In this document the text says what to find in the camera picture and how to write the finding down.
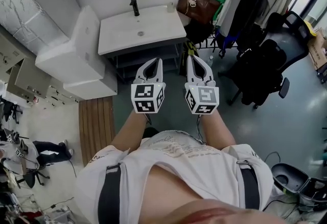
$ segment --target black strap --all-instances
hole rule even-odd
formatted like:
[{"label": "black strap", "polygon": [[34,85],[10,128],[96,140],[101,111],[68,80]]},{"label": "black strap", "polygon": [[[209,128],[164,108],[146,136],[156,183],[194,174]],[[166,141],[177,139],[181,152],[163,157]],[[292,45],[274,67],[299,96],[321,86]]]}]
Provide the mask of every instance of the black strap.
[{"label": "black strap", "polygon": [[250,166],[250,169],[241,168],[241,173],[244,182],[245,208],[258,210],[260,208],[260,194],[255,171]]},{"label": "black strap", "polygon": [[120,164],[107,167],[98,204],[99,224],[119,224],[121,174]]},{"label": "black strap", "polygon": [[[250,169],[241,169],[241,173],[245,190],[245,208],[258,210],[260,207],[260,195],[255,171],[251,167]],[[99,224],[119,224],[121,174],[120,164],[107,167],[106,178],[98,204]]]}]

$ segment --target white t-shirt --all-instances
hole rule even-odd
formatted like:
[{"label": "white t-shirt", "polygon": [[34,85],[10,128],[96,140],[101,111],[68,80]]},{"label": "white t-shirt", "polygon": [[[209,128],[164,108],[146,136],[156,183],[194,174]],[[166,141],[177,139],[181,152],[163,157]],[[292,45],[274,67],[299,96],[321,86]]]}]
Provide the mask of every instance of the white t-shirt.
[{"label": "white t-shirt", "polygon": [[[0,144],[0,149],[5,153],[2,159],[6,158],[3,162],[4,166],[17,174],[23,174],[21,166],[21,160],[23,159],[16,155],[16,148],[18,145],[6,141],[0,141]],[[29,148],[29,153],[24,156],[26,159],[26,167],[28,169],[38,169],[40,165],[36,158],[39,156],[39,153],[37,152],[35,145],[29,142],[25,142],[25,144]]]},{"label": "white t-shirt", "polygon": [[201,145],[182,131],[163,131],[143,140],[128,154],[113,146],[99,151],[77,178],[75,200],[93,224],[98,222],[98,200],[105,181],[106,167],[120,163],[120,223],[138,223],[145,183],[153,165],[179,176],[202,198],[243,207],[239,193],[243,178],[237,161],[247,160],[255,170],[260,193],[260,209],[269,199],[273,178],[269,167],[247,144],[217,150]]}]

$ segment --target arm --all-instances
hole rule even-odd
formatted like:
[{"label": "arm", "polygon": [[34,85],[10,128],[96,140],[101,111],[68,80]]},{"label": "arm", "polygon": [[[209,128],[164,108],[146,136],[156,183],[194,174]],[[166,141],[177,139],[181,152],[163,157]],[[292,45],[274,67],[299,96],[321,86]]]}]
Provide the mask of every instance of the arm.
[{"label": "arm", "polygon": [[137,114],[132,111],[126,120],[124,126],[114,137],[111,145],[121,151],[135,151],[139,147],[143,133],[147,124],[147,118],[144,114]]},{"label": "arm", "polygon": [[211,115],[201,116],[202,128],[209,146],[216,149],[236,145],[233,135],[226,127],[224,121],[215,110]]}]

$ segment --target insulation foil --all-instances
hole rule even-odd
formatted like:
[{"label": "insulation foil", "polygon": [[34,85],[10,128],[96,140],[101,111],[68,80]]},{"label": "insulation foil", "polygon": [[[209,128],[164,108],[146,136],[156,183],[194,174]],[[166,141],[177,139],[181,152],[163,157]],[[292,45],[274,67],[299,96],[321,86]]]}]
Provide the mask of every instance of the insulation foil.
[{"label": "insulation foil", "polygon": [[0,24],[35,55],[69,40],[36,0],[0,0]]}]

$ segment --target concrete floor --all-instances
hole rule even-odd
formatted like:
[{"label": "concrete floor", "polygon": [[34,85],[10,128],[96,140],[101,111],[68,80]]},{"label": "concrete floor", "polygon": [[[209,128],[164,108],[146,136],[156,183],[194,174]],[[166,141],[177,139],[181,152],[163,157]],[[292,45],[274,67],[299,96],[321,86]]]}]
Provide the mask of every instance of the concrete floor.
[{"label": "concrete floor", "polygon": [[[52,108],[40,100],[40,103],[24,110],[23,115],[19,117],[19,125],[10,120],[5,122],[4,126],[10,130],[17,130],[22,137],[28,137],[31,141],[59,143],[66,139],[68,147],[74,149],[71,162],[74,165],[76,174],[84,168],[80,147],[77,103]],[[22,183],[21,189],[14,189],[15,194],[18,197],[34,194],[34,198],[42,210],[74,196],[75,175],[68,161],[50,165],[42,173],[50,177],[50,180],[40,177],[41,181],[45,183],[44,186],[36,182],[35,186],[30,189],[26,184]],[[35,205],[28,202],[24,205],[35,208]],[[77,223],[88,223],[77,208],[74,200],[59,204],[55,209],[65,205],[74,213]]]},{"label": "concrete floor", "polygon": [[[227,71],[236,61],[236,49],[228,50],[225,57],[218,56],[218,50],[201,49],[200,57],[214,56],[212,67],[220,91],[218,111],[238,143],[250,144],[264,159],[270,152],[277,151],[282,162],[300,168],[309,176],[321,176],[321,167],[314,166],[320,160],[323,140],[327,139],[327,90],[321,85],[309,57],[290,66],[283,74],[290,80],[290,89],[285,99],[278,93],[271,94],[264,105],[257,110],[252,105],[241,103],[233,106],[227,99],[237,92],[236,86],[227,78],[218,78],[218,71]],[[184,100],[185,77],[176,73],[164,74],[166,83],[165,100],[158,114],[151,115],[153,127],[161,130],[184,130],[197,137],[196,115],[190,113]],[[113,98],[116,132],[124,124],[132,104],[130,85],[120,85],[119,94]],[[267,160],[269,166],[278,163],[274,154]]]}]

